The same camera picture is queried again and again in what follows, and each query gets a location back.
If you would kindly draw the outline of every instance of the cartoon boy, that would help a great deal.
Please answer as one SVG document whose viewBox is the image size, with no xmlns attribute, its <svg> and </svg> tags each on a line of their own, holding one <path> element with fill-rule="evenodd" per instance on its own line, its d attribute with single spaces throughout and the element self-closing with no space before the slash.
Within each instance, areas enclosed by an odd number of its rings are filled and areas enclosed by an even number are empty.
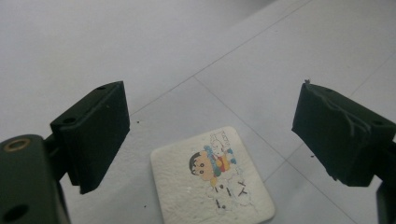
<svg viewBox="0 0 396 224">
<path fill-rule="evenodd" d="M 206 148 L 205 151 L 195 153 L 190 158 L 190 170 L 193 175 L 198 175 L 204 181 L 210 181 L 212 187 L 216 186 L 217 177 L 221 175 L 221 170 L 212 159 L 213 151 Z"/>
</svg>

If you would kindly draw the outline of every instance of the white coaster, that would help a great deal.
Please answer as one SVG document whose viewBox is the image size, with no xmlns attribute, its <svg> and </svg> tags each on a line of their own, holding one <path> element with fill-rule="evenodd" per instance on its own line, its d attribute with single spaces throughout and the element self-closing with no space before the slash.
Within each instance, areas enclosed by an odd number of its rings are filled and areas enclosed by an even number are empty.
<svg viewBox="0 0 396 224">
<path fill-rule="evenodd" d="M 151 166 L 165 223 L 260 223 L 275 214 L 232 127 L 158 148 Z"/>
</svg>

